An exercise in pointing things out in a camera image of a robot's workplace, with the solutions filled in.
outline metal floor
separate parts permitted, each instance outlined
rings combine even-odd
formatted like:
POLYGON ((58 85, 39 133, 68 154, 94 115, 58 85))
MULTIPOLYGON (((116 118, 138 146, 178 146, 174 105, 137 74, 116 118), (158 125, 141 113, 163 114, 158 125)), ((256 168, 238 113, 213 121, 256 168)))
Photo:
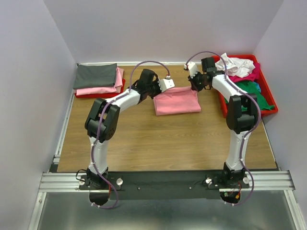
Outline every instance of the metal floor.
MULTIPOLYGON (((249 193, 243 191, 242 199, 249 193)), ((255 191, 237 207, 221 200, 125 200, 113 210, 88 193, 47 193, 40 230, 295 230, 284 191, 255 191)))

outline green cloth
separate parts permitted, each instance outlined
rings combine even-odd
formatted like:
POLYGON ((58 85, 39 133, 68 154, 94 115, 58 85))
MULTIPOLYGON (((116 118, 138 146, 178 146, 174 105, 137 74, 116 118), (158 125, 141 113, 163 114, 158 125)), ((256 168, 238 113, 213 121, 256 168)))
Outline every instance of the green cloth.
POLYGON ((261 95, 259 90, 257 89, 256 85, 249 80, 239 81, 235 83, 238 87, 243 89, 244 91, 248 93, 254 93, 257 95, 257 103, 261 110, 272 110, 274 108, 274 105, 269 105, 265 98, 261 95))

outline folded gray shirt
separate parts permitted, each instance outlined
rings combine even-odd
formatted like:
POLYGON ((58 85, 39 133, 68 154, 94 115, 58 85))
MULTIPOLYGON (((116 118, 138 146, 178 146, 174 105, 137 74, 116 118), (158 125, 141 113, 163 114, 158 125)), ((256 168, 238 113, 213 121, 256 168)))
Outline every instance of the folded gray shirt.
POLYGON ((116 82, 116 67, 116 63, 106 66, 79 65, 73 89, 113 87, 116 82))

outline stack of folded clothes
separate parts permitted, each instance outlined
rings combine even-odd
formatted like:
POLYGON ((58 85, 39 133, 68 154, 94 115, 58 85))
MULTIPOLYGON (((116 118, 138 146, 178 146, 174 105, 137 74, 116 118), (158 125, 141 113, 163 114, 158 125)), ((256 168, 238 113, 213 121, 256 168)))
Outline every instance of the stack of folded clothes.
MULTIPOLYGON (((238 87, 248 93, 257 95, 257 103, 261 110, 272 110, 274 105, 269 105, 265 98, 261 95, 261 88, 257 83, 260 76, 260 64, 254 63, 249 59, 240 59, 236 57, 228 57, 226 53, 222 54, 227 65, 227 75, 229 79, 238 87)), ((215 63, 217 70, 225 70, 222 60, 215 63)))
POLYGON ((77 68, 73 85, 77 98, 110 98, 123 92, 124 70, 117 64, 105 66, 84 66, 77 68))

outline red plastic bin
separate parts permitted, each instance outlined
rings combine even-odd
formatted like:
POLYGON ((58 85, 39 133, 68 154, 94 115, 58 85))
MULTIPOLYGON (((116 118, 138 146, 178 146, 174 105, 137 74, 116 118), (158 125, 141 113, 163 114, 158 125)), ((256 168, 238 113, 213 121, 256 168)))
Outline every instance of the red plastic bin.
MULTIPOLYGON (((218 56, 213 56, 214 57, 214 61, 217 62, 218 60, 220 60, 220 57, 218 56)), ((252 60, 254 61, 255 63, 258 63, 256 57, 252 54, 245 54, 245 55, 228 55, 228 57, 230 58, 242 58, 242 59, 249 59, 249 60, 252 60)), ((268 115, 271 115, 271 114, 275 114, 278 112, 278 107, 275 103, 275 100, 272 96, 272 93, 270 91, 270 88, 264 78, 264 75, 262 73, 262 71, 260 70, 260 76, 259 76, 259 79, 256 80, 255 82, 257 82, 261 88, 261 94, 262 96, 264 96, 264 98, 267 100, 268 104, 269 105, 274 105, 274 108, 272 110, 262 110, 261 111, 261 116, 268 116, 268 115)), ((226 118, 227 116, 227 104, 225 102, 225 99, 223 97, 223 95, 221 95, 219 93, 219 100, 220 100, 220 103, 221 103, 221 110, 222 110, 222 113, 223 113, 223 116, 226 118)))

